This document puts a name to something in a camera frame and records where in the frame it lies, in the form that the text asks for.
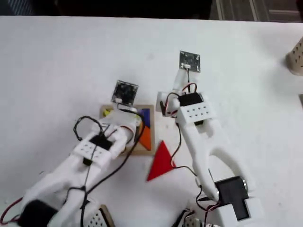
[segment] white robotic arm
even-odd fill
[[[185,70],[179,70],[177,76],[180,76],[180,71],[185,75]],[[201,202],[205,210],[206,207],[214,205],[212,201],[220,204],[215,210],[209,212],[210,223],[221,227],[245,226],[248,223],[254,223],[263,217],[263,209],[259,199],[250,195],[255,189],[253,177],[243,162],[234,155],[234,150],[207,97],[202,93],[197,93],[196,88],[191,93],[185,92],[186,88],[191,86],[190,84],[183,89],[159,92],[156,111],[162,112],[165,117],[175,118],[179,125],[193,159],[197,184],[202,187],[207,196],[208,201]],[[211,155],[221,159],[233,171],[235,177],[214,182],[209,171]],[[198,198],[190,201],[187,208],[195,212],[195,217],[201,223],[201,220],[204,220],[205,210],[199,207],[200,202],[197,200]]]
[[[120,109],[114,107],[106,118],[99,120],[104,132],[102,137],[98,125],[94,124],[91,133],[75,147],[68,158],[26,192],[21,214],[30,202],[41,200],[58,210],[49,220],[48,227],[80,226],[80,207],[85,192],[79,189],[85,186],[86,191],[90,191],[106,173],[111,160],[134,144],[141,119],[121,108],[136,112],[136,109],[127,106],[120,105]],[[54,198],[47,200],[49,195],[55,196],[59,203],[54,204]],[[99,207],[97,201],[86,206],[84,223],[91,219]]]

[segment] robotic arm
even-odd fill
[[[189,77],[190,65],[184,65],[185,70],[180,69],[177,77],[182,72],[185,76],[186,71]],[[195,89],[192,92],[188,89],[186,93],[186,88],[192,85],[195,85]],[[183,86],[176,84],[174,87],[171,92],[158,93],[156,111],[162,112],[164,117],[176,119],[193,159],[197,186],[203,189],[206,195],[205,198],[197,196],[189,201],[187,208],[192,211],[191,216],[195,217],[191,220],[197,220],[197,223],[188,223],[189,226],[202,226],[201,220],[204,220],[206,226],[204,217],[207,215],[210,223],[221,227],[240,227],[255,223],[263,217],[263,209],[259,199],[251,196],[255,189],[253,177],[233,154],[233,148],[207,97],[196,92],[195,83],[189,83],[183,89],[178,89],[177,87]],[[214,182],[209,171],[211,155],[221,159],[235,176]]]
[[[124,90],[121,94],[119,91],[115,90],[114,95],[129,100],[125,97],[129,91]],[[91,192],[106,173],[110,162],[137,140],[136,132],[141,123],[140,117],[134,114],[137,110],[123,105],[125,100],[117,102],[122,105],[114,105],[107,117],[95,123],[85,138],[80,138],[82,140],[66,160],[26,192],[18,225],[80,226],[80,208],[85,191]],[[90,221],[99,207],[98,201],[90,201],[85,206],[84,223]]]

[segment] circuit board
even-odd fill
[[[193,72],[200,72],[200,55],[180,51],[179,68],[188,69]]]
[[[118,80],[112,96],[112,102],[132,106],[137,90],[138,85]]]

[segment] white table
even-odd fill
[[[201,55],[198,90],[253,172],[269,226],[301,224],[303,77],[283,59],[302,35],[303,24],[290,23],[0,17],[1,212],[67,157],[75,120],[98,117],[118,79],[140,86],[137,104],[155,104],[158,91],[172,88],[184,50]],[[155,118],[156,142],[173,152],[174,122]],[[146,183],[152,160],[131,158],[93,192],[117,227],[170,226],[198,193],[187,170]],[[191,163],[185,143],[176,163]],[[212,163],[215,179],[230,176]]]

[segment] orange tangram piece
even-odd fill
[[[149,127],[145,126],[143,134],[139,141],[147,150],[152,149],[151,129]]]

